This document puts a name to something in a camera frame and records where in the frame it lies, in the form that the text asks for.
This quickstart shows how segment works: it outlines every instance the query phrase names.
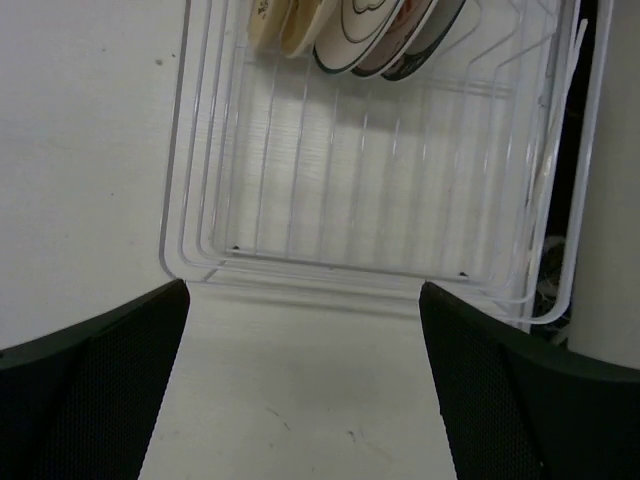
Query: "beige plate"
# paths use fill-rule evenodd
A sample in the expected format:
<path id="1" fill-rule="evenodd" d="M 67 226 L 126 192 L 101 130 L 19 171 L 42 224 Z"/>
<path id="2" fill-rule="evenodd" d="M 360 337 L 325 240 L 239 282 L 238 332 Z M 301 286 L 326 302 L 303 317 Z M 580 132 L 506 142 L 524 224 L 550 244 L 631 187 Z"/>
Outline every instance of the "beige plate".
<path id="1" fill-rule="evenodd" d="M 255 0 L 249 20 L 249 43 L 255 49 L 269 46 L 280 33 L 289 0 Z"/>
<path id="2" fill-rule="evenodd" d="M 297 57 L 311 45 L 327 23 L 338 0 L 293 0 L 282 32 L 282 51 Z"/>

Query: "cream plate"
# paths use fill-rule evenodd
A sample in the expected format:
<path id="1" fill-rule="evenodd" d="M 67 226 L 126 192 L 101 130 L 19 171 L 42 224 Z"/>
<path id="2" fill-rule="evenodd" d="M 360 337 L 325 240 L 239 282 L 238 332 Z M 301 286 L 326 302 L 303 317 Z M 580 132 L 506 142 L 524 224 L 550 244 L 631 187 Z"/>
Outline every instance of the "cream plate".
<path id="1" fill-rule="evenodd" d="M 336 9 L 338 0 L 293 0 L 282 31 L 282 51 L 289 58 L 311 45 Z"/>
<path id="2" fill-rule="evenodd" d="M 249 43 L 256 50 L 269 46 L 280 34 L 289 0 L 255 0 L 249 19 Z"/>
<path id="3" fill-rule="evenodd" d="M 391 82 L 413 75 L 431 58 L 447 36 L 462 11 L 466 0 L 438 0 L 427 23 L 400 59 L 382 77 Z"/>
<path id="4" fill-rule="evenodd" d="M 353 73 L 358 77 L 369 78 L 393 65 L 418 36 L 437 3 L 438 0 L 405 0 L 380 43 L 358 64 Z"/>
<path id="5" fill-rule="evenodd" d="M 341 73 L 354 68 L 389 29 L 404 0 L 339 0 L 313 50 L 320 68 Z"/>

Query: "white countertop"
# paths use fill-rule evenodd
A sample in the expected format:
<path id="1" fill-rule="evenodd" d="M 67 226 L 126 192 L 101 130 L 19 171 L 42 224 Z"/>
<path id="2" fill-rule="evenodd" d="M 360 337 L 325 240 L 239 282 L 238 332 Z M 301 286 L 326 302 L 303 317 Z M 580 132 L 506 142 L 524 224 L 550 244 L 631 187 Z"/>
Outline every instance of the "white countertop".
<path id="1" fill-rule="evenodd" d="M 0 7 L 0 349 L 168 280 L 157 245 L 182 10 Z M 626 173 L 640 64 L 623 53 L 638 21 L 639 5 L 618 2 L 571 346 L 640 367 L 638 190 Z M 455 478 L 417 312 L 192 297 L 141 478 Z"/>

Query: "black object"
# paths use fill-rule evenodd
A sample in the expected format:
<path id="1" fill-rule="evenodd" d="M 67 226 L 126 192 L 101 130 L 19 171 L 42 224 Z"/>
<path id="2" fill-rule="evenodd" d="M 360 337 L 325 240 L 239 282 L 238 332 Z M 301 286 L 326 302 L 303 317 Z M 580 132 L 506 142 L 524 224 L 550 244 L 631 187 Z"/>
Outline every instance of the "black object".
<path id="1" fill-rule="evenodd" d="M 0 479 L 136 479 L 184 330 L 182 281 L 0 352 Z"/>
<path id="2" fill-rule="evenodd" d="M 460 480 L 638 478 L 640 371 L 553 347 L 433 284 L 420 313 Z"/>

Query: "white wire dish rack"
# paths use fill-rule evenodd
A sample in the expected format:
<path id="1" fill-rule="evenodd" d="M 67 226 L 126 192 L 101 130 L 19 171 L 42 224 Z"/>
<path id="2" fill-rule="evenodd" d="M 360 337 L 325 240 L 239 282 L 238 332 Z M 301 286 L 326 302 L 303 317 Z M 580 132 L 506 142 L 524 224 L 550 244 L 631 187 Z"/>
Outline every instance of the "white wire dish rack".
<path id="1" fill-rule="evenodd" d="M 425 279 L 545 323 L 569 301 L 610 23 L 596 53 L 560 295 L 531 318 L 576 0 L 468 0 L 401 83 L 247 45 L 251 0 L 188 0 L 160 256 L 198 283 L 415 304 Z"/>

